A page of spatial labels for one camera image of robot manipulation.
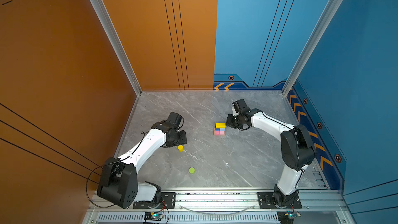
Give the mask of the yellow rectangular block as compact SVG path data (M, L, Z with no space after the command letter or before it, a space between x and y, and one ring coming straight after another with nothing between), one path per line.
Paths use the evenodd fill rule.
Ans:
M216 122L215 128L216 129L225 129L226 128L226 123L225 122Z

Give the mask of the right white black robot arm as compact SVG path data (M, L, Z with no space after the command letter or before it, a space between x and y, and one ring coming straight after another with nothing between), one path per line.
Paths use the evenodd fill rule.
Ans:
M316 157L315 145L306 126L284 123L258 110L228 114L226 125L241 131L257 128L280 141L285 165L274 187L271 204L279 208L293 205L299 194L298 183Z

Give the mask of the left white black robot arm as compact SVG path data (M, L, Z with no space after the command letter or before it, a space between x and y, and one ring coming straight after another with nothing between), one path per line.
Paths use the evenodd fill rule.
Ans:
M166 120L158 121L143 132L142 140L118 158L110 157L101 167L97 195L121 208L134 202L152 208L162 203L161 187L150 182L140 183L138 173L144 163L159 148L172 148L187 144L187 134L181 128L184 118L171 112Z

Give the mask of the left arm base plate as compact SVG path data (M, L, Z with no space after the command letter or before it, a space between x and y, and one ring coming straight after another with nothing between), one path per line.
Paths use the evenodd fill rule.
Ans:
M151 201L138 201L133 203L134 209L168 209L175 208L176 193L175 192L160 192L155 195Z

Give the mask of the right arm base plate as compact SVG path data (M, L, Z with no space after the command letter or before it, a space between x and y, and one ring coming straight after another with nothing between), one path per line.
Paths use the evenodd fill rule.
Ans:
M258 192L257 196L261 209L302 208L298 190L288 196L281 192Z

